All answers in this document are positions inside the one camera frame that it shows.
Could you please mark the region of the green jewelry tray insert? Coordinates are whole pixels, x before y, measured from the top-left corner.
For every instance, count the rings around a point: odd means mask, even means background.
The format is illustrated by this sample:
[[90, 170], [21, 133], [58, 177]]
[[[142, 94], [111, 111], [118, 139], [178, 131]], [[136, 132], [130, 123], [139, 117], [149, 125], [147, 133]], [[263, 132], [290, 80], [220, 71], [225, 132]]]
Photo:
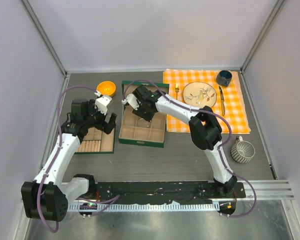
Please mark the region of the green jewelry tray insert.
[[115, 148], [115, 133], [115, 129], [113, 129], [111, 133], [106, 134], [95, 127], [89, 128], [87, 135], [83, 138], [75, 154], [113, 154]]

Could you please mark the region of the green jewelry box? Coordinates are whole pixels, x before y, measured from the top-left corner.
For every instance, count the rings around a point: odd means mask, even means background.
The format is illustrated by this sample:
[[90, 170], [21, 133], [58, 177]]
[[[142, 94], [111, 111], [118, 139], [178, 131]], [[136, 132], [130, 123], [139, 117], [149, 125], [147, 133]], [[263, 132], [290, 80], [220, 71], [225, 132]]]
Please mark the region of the green jewelry box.
[[150, 122], [133, 114], [131, 106], [122, 108], [118, 140], [121, 144], [163, 148], [166, 132], [166, 115], [155, 113]]

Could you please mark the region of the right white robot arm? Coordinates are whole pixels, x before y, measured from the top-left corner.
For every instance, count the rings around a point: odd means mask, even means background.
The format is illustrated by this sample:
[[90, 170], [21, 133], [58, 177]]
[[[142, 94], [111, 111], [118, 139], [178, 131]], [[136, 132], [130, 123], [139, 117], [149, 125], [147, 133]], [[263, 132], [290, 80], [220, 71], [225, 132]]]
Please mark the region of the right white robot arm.
[[160, 89], [152, 92], [145, 85], [138, 86], [128, 94], [122, 100], [122, 104], [131, 106], [132, 113], [147, 122], [152, 120], [155, 113], [163, 113], [187, 124], [192, 142], [204, 151], [211, 165], [216, 193], [223, 198], [233, 193], [238, 179], [232, 172], [223, 150], [222, 128], [217, 120], [218, 115], [210, 107], [192, 107], [173, 99]]

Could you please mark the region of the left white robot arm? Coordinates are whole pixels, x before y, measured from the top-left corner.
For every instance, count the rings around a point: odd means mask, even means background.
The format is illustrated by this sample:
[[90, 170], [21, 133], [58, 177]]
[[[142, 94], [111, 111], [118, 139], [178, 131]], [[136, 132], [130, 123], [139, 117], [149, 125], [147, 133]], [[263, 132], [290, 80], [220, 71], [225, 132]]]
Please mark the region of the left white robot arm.
[[30, 219], [44, 217], [47, 221], [61, 222], [68, 205], [77, 198], [90, 200], [97, 192], [95, 179], [89, 174], [76, 174], [63, 185], [62, 180], [71, 158], [79, 149], [90, 128], [110, 134], [116, 127], [116, 114], [106, 121], [108, 105], [112, 98], [102, 95], [97, 99], [75, 99], [71, 111], [61, 125], [47, 162], [33, 181], [26, 181], [21, 187], [25, 215]]

